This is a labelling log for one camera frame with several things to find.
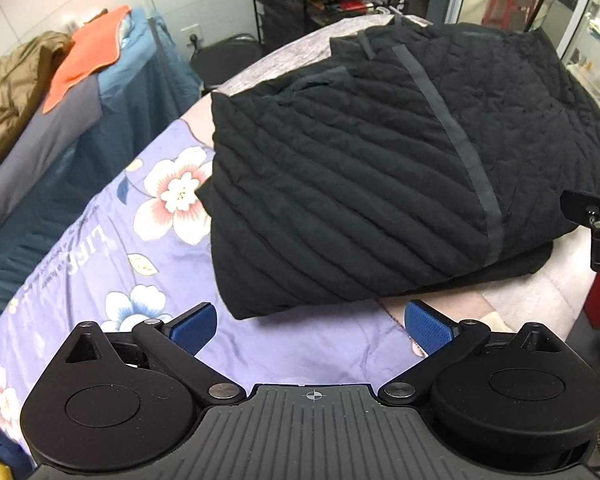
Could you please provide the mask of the black quilted jacket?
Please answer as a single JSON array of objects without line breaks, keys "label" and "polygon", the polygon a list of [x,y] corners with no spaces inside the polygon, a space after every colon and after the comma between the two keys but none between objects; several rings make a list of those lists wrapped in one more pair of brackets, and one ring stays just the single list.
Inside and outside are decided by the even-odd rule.
[{"label": "black quilted jacket", "polygon": [[530,273],[600,195],[600,108],[542,30],[419,26],[211,97],[198,197],[235,318]]}]

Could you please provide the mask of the floral purple bed sheet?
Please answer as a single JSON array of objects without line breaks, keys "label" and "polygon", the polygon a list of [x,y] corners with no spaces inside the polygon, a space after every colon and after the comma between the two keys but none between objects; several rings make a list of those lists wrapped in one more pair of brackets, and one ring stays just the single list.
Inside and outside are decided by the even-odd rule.
[{"label": "floral purple bed sheet", "polygon": [[211,101],[168,125],[85,207],[0,317],[0,436],[22,441],[26,397],[76,324],[127,332],[168,322],[202,302],[218,329],[200,358],[246,389],[257,384],[370,384],[418,363],[401,299],[295,308],[238,321],[222,304],[210,254],[210,221],[193,205],[211,170]]}]

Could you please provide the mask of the blue covered side bed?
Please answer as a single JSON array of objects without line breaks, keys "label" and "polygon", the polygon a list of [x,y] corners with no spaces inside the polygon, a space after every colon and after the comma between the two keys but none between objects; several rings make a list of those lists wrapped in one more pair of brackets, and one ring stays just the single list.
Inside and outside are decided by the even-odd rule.
[{"label": "blue covered side bed", "polygon": [[166,22],[135,8],[120,58],[38,110],[0,166],[0,316],[62,233],[200,97]]}]

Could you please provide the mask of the olive green puffer jacket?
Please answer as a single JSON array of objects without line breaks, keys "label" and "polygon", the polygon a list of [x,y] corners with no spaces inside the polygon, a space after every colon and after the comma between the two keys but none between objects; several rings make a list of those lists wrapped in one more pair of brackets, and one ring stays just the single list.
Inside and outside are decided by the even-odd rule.
[{"label": "olive green puffer jacket", "polygon": [[69,35],[50,30],[0,58],[0,165],[40,106],[72,45]]}]

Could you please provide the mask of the black round chair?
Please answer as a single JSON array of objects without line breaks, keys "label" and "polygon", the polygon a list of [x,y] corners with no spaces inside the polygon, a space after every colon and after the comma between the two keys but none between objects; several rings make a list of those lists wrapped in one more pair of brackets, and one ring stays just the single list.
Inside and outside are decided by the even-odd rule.
[{"label": "black round chair", "polygon": [[204,90],[212,91],[259,61],[263,55],[263,46],[256,38],[238,34],[208,47],[195,44],[189,65],[202,81]]}]

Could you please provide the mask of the orange cloth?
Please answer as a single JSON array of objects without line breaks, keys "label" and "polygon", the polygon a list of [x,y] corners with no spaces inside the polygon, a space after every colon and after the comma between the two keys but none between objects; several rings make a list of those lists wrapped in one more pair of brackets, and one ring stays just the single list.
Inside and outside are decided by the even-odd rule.
[{"label": "orange cloth", "polygon": [[117,62],[122,49],[122,25],[131,11],[129,6],[119,6],[93,18],[73,33],[72,48],[53,76],[43,114],[48,114],[70,89],[88,76]]}]

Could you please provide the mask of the white wall socket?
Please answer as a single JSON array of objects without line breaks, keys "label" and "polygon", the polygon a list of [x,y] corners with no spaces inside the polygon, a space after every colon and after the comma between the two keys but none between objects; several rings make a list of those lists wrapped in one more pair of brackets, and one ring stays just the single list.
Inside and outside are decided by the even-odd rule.
[{"label": "white wall socket", "polygon": [[188,25],[181,29],[181,34],[186,39],[185,47],[192,49],[193,51],[198,50],[204,42],[204,34],[199,23]]}]

